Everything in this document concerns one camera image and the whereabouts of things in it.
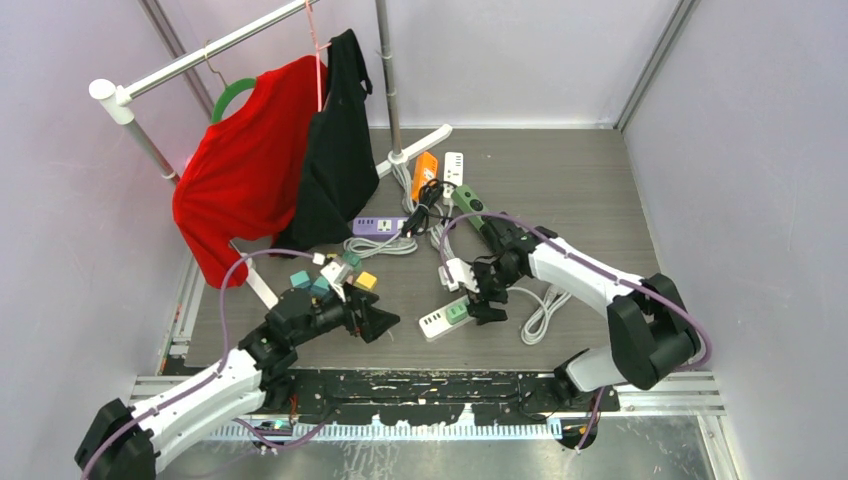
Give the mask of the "yellow adapter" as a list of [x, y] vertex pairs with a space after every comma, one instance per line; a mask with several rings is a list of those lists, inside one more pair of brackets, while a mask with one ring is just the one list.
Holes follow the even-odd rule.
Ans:
[[373, 292], [376, 288], [378, 279], [375, 275], [369, 272], [361, 272], [355, 279], [354, 285], [362, 290]]

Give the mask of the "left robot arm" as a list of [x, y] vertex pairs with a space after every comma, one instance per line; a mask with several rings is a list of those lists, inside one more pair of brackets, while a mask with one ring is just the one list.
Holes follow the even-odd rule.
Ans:
[[218, 362], [170, 389], [128, 406], [103, 405], [74, 460], [84, 479], [154, 479], [188, 448], [242, 415], [285, 409], [297, 346], [342, 327], [371, 343], [399, 323], [378, 295], [353, 285], [320, 299], [292, 288], [264, 322]]

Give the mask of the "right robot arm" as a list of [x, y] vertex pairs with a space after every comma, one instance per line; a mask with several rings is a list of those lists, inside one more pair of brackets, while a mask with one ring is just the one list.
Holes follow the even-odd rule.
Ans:
[[493, 254], [444, 263], [446, 279], [467, 289], [478, 323], [506, 320], [506, 313], [492, 305], [506, 303], [509, 288], [522, 278], [558, 288], [606, 322], [607, 345], [585, 349], [554, 371], [556, 400], [565, 409], [582, 409], [602, 387], [629, 384], [649, 390], [670, 373], [710, 359], [712, 343], [669, 277], [615, 269], [557, 233], [505, 214], [487, 214], [480, 225]]

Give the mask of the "green adapter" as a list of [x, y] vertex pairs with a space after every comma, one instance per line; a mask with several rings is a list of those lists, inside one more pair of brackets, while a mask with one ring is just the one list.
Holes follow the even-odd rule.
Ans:
[[343, 253], [342, 257], [344, 261], [349, 264], [354, 270], [360, 271], [362, 269], [362, 260], [357, 254], [346, 251]]
[[450, 325], [461, 323], [468, 317], [468, 306], [465, 300], [460, 300], [446, 308], [446, 320]]

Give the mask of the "purple power strip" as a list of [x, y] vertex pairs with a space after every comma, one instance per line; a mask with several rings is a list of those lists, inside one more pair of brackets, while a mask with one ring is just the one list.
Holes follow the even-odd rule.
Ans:
[[406, 217], [364, 217], [354, 219], [352, 233], [354, 237], [373, 241], [388, 241], [402, 230]]

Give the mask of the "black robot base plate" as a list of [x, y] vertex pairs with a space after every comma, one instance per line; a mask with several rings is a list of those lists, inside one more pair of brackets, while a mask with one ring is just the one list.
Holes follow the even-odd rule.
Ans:
[[514, 370], [292, 369], [266, 394], [260, 414], [280, 414], [304, 423], [341, 425], [448, 426], [463, 412], [476, 426], [533, 425], [557, 415], [583, 417], [620, 409], [607, 389], [568, 398], [550, 372]]

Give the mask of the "white power strip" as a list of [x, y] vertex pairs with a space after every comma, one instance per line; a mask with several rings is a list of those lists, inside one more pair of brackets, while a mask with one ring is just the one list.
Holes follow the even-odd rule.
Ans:
[[443, 201], [446, 204], [452, 202], [454, 190], [463, 184], [464, 154], [461, 152], [446, 152], [444, 156]]
[[437, 310], [434, 310], [433, 312], [421, 317], [418, 320], [419, 329], [428, 342], [433, 342], [433, 341], [439, 339], [440, 337], [443, 337], [444, 335], [456, 330], [457, 328], [465, 325], [466, 323], [468, 323], [470, 320], [473, 319], [473, 317], [469, 314], [469, 317], [465, 321], [458, 323], [456, 325], [450, 325], [447, 322], [447, 320], [446, 320], [446, 308], [448, 306], [450, 306], [451, 304], [456, 303], [460, 300], [465, 300], [466, 303], [467, 303], [467, 306], [469, 306], [468, 298], [463, 296], [461, 298], [458, 298], [458, 299], [448, 303], [447, 305], [445, 305], [445, 306], [443, 306], [443, 307], [441, 307]]

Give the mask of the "green power strip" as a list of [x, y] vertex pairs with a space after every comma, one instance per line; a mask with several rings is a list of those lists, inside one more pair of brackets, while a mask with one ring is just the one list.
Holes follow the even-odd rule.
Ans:
[[[451, 194], [451, 200], [463, 214], [488, 212], [488, 207], [480, 200], [475, 191], [468, 185], [455, 187]], [[483, 216], [469, 217], [471, 225], [479, 232], [485, 223]]]

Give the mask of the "orange power strip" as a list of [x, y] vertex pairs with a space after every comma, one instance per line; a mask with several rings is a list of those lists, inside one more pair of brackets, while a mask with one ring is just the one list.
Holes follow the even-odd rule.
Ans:
[[439, 161], [436, 156], [425, 151], [417, 157], [410, 191], [410, 198], [413, 202], [419, 201], [421, 188], [437, 178], [438, 172]]

